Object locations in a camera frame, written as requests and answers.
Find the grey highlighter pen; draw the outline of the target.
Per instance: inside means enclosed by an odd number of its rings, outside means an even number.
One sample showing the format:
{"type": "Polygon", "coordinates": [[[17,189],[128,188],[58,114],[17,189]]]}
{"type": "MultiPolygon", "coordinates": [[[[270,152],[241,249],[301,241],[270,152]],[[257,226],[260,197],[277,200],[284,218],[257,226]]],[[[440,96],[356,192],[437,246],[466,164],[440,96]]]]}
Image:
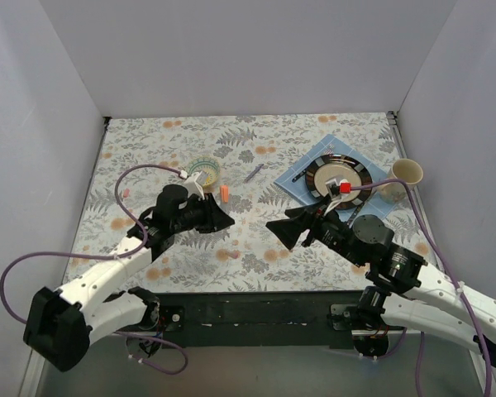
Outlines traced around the grey highlighter pen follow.
{"type": "Polygon", "coordinates": [[[227,185],[221,185],[220,186],[220,196],[221,196],[221,201],[223,203],[228,203],[229,201],[229,188],[227,185]]]}

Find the purple pen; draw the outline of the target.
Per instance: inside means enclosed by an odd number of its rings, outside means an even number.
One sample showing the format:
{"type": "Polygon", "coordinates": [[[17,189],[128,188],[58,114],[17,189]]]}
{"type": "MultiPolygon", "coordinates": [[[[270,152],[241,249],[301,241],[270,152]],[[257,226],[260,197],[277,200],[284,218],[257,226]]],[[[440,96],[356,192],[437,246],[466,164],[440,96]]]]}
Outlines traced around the purple pen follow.
{"type": "Polygon", "coordinates": [[[243,180],[243,183],[246,184],[251,181],[264,167],[264,164],[258,164],[243,180]]]}

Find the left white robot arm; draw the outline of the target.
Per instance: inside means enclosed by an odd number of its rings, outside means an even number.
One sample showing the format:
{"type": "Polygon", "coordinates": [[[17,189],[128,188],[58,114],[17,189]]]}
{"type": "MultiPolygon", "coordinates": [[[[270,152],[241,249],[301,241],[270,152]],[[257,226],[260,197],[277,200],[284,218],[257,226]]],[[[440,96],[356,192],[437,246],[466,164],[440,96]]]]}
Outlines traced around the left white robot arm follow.
{"type": "Polygon", "coordinates": [[[106,261],[55,290],[40,289],[31,301],[23,340],[59,371],[76,366],[92,344],[128,326],[143,331],[160,320],[160,301],[141,287],[117,292],[152,264],[181,232],[220,232],[235,221],[211,194],[190,194],[177,184],[163,188],[106,261]]]}

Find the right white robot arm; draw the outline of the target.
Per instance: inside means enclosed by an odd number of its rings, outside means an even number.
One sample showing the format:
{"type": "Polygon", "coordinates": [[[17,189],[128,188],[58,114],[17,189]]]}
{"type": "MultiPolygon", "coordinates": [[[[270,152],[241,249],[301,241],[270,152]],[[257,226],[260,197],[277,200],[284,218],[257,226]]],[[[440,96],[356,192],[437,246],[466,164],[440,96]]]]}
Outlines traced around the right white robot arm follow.
{"type": "Polygon", "coordinates": [[[351,314],[366,328],[381,324],[413,328],[489,354],[496,368],[496,299],[456,283],[422,256],[393,242],[394,233],[375,215],[351,225],[325,205],[286,211],[266,227],[292,249],[301,234],[303,246],[320,242],[356,266],[367,266],[371,285],[351,314]]]}

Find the blue checked cloth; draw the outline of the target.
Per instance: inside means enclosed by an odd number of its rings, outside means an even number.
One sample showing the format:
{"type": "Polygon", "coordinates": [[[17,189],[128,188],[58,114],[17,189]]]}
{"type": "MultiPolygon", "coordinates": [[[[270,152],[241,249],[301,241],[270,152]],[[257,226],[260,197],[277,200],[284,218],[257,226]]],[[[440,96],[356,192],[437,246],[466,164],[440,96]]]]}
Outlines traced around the blue checked cloth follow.
{"type": "MultiPolygon", "coordinates": [[[[302,158],[297,160],[287,171],[280,175],[274,183],[303,206],[317,203],[320,199],[315,199],[309,193],[305,184],[305,175],[295,183],[292,182],[292,178],[305,170],[319,156],[329,154],[348,155],[358,160],[370,172],[373,182],[379,182],[387,178],[386,172],[381,170],[372,160],[367,159],[343,141],[338,140],[335,136],[327,135],[302,158]]],[[[383,201],[375,190],[365,190],[349,194],[348,200],[341,203],[336,208],[336,211],[339,214],[340,220],[351,223],[357,216],[366,214],[373,214],[378,218],[384,219],[394,209],[395,205],[383,201]]]]}

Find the patterned glass bowl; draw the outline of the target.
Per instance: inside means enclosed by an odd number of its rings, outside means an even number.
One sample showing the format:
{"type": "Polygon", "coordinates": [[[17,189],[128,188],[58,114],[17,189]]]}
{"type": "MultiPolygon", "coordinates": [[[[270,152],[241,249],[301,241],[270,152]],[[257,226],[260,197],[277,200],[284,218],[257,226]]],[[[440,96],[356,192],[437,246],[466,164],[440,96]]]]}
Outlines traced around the patterned glass bowl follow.
{"type": "Polygon", "coordinates": [[[201,155],[188,163],[187,172],[189,175],[203,172],[206,175],[206,178],[201,179],[199,183],[204,188],[208,188],[219,180],[221,168],[216,158],[201,155]]]}

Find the floral table mat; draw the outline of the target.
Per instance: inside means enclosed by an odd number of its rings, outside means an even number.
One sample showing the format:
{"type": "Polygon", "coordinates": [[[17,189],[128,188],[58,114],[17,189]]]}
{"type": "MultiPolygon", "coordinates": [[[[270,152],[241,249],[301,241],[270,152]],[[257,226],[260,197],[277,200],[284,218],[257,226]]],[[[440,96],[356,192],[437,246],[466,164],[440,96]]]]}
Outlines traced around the floral table mat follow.
{"type": "Polygon", "coordinates": [[[332,135],[388,170],[398,159],[394,118],[381,112],[321,115],[112,119],[93,175],[66,280],[110,253],[176,170],[201,155],[217,159],[229,188],[228,229],[185,232],[156,262],[126,282],[155,292],[363,289],[365,269],[319,243],[288,250],[266,228],[295,201],[274,182],[324,136],[332,135]],[[248,183],[244,178],[265,166],[248,183]],[[130,190],[124,198],[123,191],[130,190]],[[239,251],[237,259],[226,251],[239,251]]]}

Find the dark striped plate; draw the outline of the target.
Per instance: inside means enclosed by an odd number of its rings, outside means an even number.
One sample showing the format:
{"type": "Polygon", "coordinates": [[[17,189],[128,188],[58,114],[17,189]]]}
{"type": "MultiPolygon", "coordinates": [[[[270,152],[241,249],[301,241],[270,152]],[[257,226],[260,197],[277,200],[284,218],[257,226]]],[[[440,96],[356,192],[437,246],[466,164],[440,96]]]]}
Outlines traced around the dark striped plate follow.
{"type": "Polygon", "coordinates": [[[334,178],[346,179],[352,186],[373,183],[366,167],[348,155],[321,155],[306,168],[305,184],[315,199],[322,199],[328,194],[326,182],[334,178]]]}

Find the cream ceramic mug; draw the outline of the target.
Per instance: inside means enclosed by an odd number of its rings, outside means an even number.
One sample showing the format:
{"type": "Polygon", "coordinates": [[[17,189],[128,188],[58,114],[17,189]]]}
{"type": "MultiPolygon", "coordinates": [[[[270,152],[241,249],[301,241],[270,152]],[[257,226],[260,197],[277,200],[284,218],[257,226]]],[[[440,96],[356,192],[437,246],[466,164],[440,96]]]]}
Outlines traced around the cream ceramic mug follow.
{"type": "MultiPolygon", "coordinates": [[[[387,176],[387,179],[401,179],[410,190],[420,183],[422,178],[422,167],[407,158],[395,161],[387,176]]],[[[379,195],[386,203],[398,203],[407,197],[407,192],[400,183],[389,183],[379,187],[379,195]]]]}

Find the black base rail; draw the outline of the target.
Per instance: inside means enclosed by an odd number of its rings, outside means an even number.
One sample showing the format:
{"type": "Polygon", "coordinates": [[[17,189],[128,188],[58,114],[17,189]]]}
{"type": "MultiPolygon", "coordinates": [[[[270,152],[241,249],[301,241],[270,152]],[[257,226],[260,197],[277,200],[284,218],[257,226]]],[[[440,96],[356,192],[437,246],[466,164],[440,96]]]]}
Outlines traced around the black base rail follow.
{"type": "Polygon", "coordinates": [[[181,347],[305,347],[382,356],[402,327],[358,315],[359,291],[158,294],[154,327],[181,347]]]}

